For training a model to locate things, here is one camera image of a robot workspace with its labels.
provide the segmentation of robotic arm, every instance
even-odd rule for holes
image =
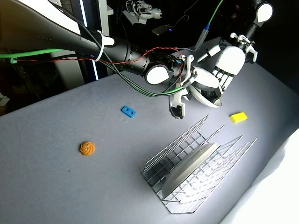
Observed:
[[[100,38],[97,31],[94,38],[101,40],[99,46],[81,36],[78,24],[65,13],[53,6],[48,0],[4,0],[0,3],[0,47],[7,49],[65,49],[78,52],[95,60],[107,60],[106,55],[117,64],[119,69],[126,70],[145,78],[149,84],[160,84],[172,77],[181,76],[182,91],[174,95],[171,101],[172,113],[182,119],[185,115],[185,104],[182,96],[192,94],[198,101],[211,107],[221,106],[220,96],[227,89],[245,63],[246,55],[257,52],[253,48],[253,35],[270,19],[272,6],[264,0],[253,0],[246,12],[243,35],[232,33],[235,38],[233,46],[215,46],[205,57],[221,52],[212,72],[201,67],[192,66],[192,55],[179,58],[170,54],[150,52],[138,48],[123,39]]]

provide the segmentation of metal frame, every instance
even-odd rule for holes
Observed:
[[[209,143],[208,141],[224,128],[224,126],[220,127],[205,138],[199,130],[207,118],[208,115],[145,164],[143,177],[171,214],[189,214],[198,210],[257,140],[248,142],[235,150],[236,144],[244,137],[241,135],[222,145],[163,199],[162,187],[170,172],[193,150]]]

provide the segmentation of dark background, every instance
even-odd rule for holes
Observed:
[[[154,8],[162,10],[162,18],[150,19],[146,25],[134,24],[134,26],[124,15],[121,15],[125,8],[125,2],[124,0],[107,0],[108,5],[114,9],[114,15],[110,16],[110,35],[126,38],[122,22],[129,41],[145,49],[156,46],[190,47],[195,45],[202,29],[219,3],[218,0],[199,0],[194,7],[186,12],[189,15],[188,21],[182,19],[172,29],[172,32],[158,37],[151,30],[160,25],[174,25],[195,0],[146,0]],[[238,19],[232,19],[232,17],[235,13],[238,15],[237,6],[242,6],[244,2],[244,0],[224,0],[212,21],[206,40],[223,36],[230,41],[229,34],[235,32],[238,26]],[[299,27],[297,15],[299,1],[270,0],[268,2],[273,5],[274,14],[255,37],[255,49],[258,51],[257,63],[299,93],[299,76],[296,66],[299,47],[296,38],[290,34],[290,32],[295,33]]]

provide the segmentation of white light strip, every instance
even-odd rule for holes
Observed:
[[[95,80],[98,81],[99,77],[98,77],[97,68],[95,67],[95,62],[94,62],[94,60],[93,60],[93,69],[94,69],[94,74],[95,74]]]
[[[83,5],[83,0],[80,0],[80,6],[81,6],[81,12],[82,12],[84,26],[87,27],[87,20],[86,20],[86,16],[85,16],[85,10],[84,10],[84,5]],[[98,77],[97,68],[95,67],[94,60],[93,60],[93,70],[94,70],[94,74],[95,74],[95,80],[98,81],[99,77]]]
[[[83,16],[84,26],[87,27],[87,20],[86,20],[86,16],[85,16],[83,0],[80,0],[80,6],[81,6],[81,12],[82,12],[82,16]]]

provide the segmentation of orange cookie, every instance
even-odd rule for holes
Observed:
[[[96,146],[92,141],[81,143],[80,152],[82,155],[92,155],[96,150]]]

